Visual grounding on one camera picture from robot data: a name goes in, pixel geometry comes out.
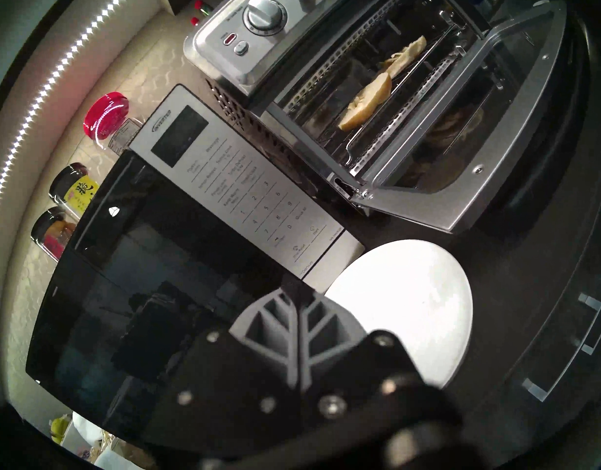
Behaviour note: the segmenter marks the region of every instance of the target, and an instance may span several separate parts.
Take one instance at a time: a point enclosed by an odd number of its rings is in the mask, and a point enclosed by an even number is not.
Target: gray 3d-printed part
[[[366,331],[347,310],[314,293],[314,302],[299,315],[300,390],[327,372],[365,336]]]
[[[305,391],[365,336],[354,316],[314,291],[298,313],[280,288],[251,304],[229,329],[286,381]]]
[[[298,371],[298,315],[282,289],[252,303],[235,320],[229,333],[251,348],[290,388]]]

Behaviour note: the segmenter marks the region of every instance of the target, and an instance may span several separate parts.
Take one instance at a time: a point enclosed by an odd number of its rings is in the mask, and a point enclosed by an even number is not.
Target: spice jar
[[[52,201],[79,220],[98,191],[98,183],[82,163],[72,163],[59,172],[48,190]]]
[[[56,263],[76,227],[71,220],[61,207],[52,207],[39,216],[31,229],[31,239]]]
[[[85,134],[102,149],[117,155],[129,146],[144,123],[139,111],[120,92],[110,92],[98,99],[83,121]]]

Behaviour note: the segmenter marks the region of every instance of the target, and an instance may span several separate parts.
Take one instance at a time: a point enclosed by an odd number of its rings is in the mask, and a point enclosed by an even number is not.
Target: yellow object
[[[82,216],[97,191],[98,184],[88,175],[85,175],[70,187],[64,200],[68,204],[68,207]]]
[[[64,414],[60,418],[55,418],[51,422],[51,439],[57,443],[61,444],[61,441],[66,434],[66,430],[68,429],[68,425],[70,424],[70,416]]]
[[[368,84],[348,105],[344,118],[338,127],[342,131],[350,131],[361,126],[372,116],[377,106],[390,97],[392,79],[390,74],[384,72]]]
[[[388,74],[390,77],[397,77],[405,68],[414,61],[414,59],[420,55],[420,53],[427,46],[427,39],[424,36],[418,38],[415,42],[411,42],[407,47],[403,48],[402,51],[392,55],[392,58],[384,62],[388,66]]]

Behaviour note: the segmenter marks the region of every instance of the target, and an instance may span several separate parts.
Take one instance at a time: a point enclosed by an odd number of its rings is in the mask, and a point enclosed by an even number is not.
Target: led strip light
[[[13,161],[15,159],[15,154],[24,142],[24,137],[27,134],[27,129],[31,127],[31,123],[33,122],[33,116],[35,116],[38,110],[41,109],[42,103],[46,100],[47,96],[49,95],[49,92],[51,91],[54,84],[57,82],[59,76],[61,76],[61,72],[63,72],[65,67],[68,66],[68,64],[70,64],[70,60],[74,59],[74,54],[76,54],[82,47],[85,46],[85,42],[89,40],[90,35],[94,34],[94,29],[97,29],[100,26],[100,23],[103,22],[103,18],[108,17],[109,13],[115,11],[116,7],[120,6],[122,1],[124,0],[111,0],[105,6],[105,8],[101,11],[100,15],[98,15],[96,19],[90,23],[90,25],[85,29],[85,32],[81,34],[80,38],[69,48],[65,57],[58,62],[58,64],[55,66],[54,71],[48,77],[46,84],[40,89],[39,95],[37,96],[35,102],[31,106],[29,115],[26,116],[24,121],[22,122],[18,136],[15,138],[15,142],[11,145],[11,148],[9,149],[9,155],[5,161],[5,166],[2,169],[2,173],[0,174],[0,197],[2,195],[5,183],[7,182],[9,170],[11,170],[11,165],[13,164]]]

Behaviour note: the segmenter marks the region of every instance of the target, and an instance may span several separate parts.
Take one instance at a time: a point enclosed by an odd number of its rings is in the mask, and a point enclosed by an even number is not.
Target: screw
[[[215,343],[218,341],[218,337],[220,336],[219,331],[212,331],[207,334],[207,341],[211,343]]]
[[[339,418],[346,412],[346,409],[346,401],[335,394],[322,396],[318,401],[318,410],[326,419]]]
[[[272,411],[274,411],[274,408],[277,407],[277,400],[272,396],[264,397],[259,403],[259,407],[261,408],[262,412],[270,414]]]
[[[374,342],[375,344],[380,345],[381,347],[394,346],[394,340],[392,340],[392,337],[389,337],[388,335],[377,335],[376,337],[374,337]]]
[[[418,374],[410,372],[408,374],[396,374],[390,378],[387,378],[381,384],[381,393],[384,395],[392,394],[399,387],[405,387],[406,385],[418,385],[421,384],[421,380]]]
[[[185,391],[181,391],[177,396],[176,396],[176,402],[179,403],[181,406],[187,406],[189,403],[192,402],[192,392],[189,390],[185,390]]]

